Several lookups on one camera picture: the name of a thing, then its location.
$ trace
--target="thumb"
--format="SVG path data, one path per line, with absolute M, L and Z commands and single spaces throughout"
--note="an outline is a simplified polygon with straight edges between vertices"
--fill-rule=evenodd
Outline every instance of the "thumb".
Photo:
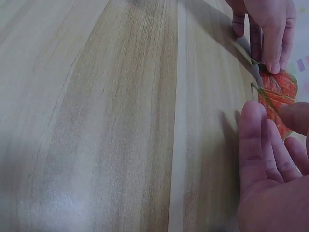
M 282 122 L 296 133 L 307 135 L 309 128 L 309 103 L 299 102 L 279 109 Z
M 282 40 L 285 29 L 285 21 L 280 18 L 273 18 L 262 27 L 263 57 L 267 69 L 272 74 L 277 74 L 280 71 Z

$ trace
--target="hand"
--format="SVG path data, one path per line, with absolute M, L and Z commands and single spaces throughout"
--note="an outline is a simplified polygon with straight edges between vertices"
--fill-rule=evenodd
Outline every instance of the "hand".
M 279 68 L 285 69 L 292 51 L 296 23 L 293 0 L 226 2 L 233 9 L 233 30 L 236 36 L 243 36 L 245 14 L 249 15 L 252 58 L 265 63 L 273 74 L 277 74 Z
M 283 143 L 259 103 L 247 102 L 241 113 L 237 216 L 242 232 L 309 228 L 309 104 L 282 107 L 279 116 L 286 126 L 307 136 L 307 150 L 293 137 Z

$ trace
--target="fingernail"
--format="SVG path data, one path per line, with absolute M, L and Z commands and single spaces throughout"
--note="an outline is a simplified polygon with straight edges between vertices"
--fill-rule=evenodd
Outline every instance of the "fingernail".
M 270 71 L 272 74 L 278 74 L 280 71 L 280 64 L 277 63 L 275 65 L 270 66 Z

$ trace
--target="wood grain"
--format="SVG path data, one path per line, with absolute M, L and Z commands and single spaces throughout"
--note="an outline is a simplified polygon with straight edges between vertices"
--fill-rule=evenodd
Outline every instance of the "wood grain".
M 0 231 L 231 230 L 253 77 L 223 0 L 0 10 Z

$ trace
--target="green stem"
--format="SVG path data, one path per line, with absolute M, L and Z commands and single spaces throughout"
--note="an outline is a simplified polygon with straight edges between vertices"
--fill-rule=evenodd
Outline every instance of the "green stem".
M 274 104 L 272 103 L 272 101 L 269 99 L 269 97 L 267 96 L 267 94 L 261 89 L 258 88 L 254 83 L 251 83 L 251 87 L 255 88 L 256 91 L 261 94 L 261 96 L 267 101 L 267 103 L 270 105 L 270 107 L 278 114 L 278 110 L 275 108 Z

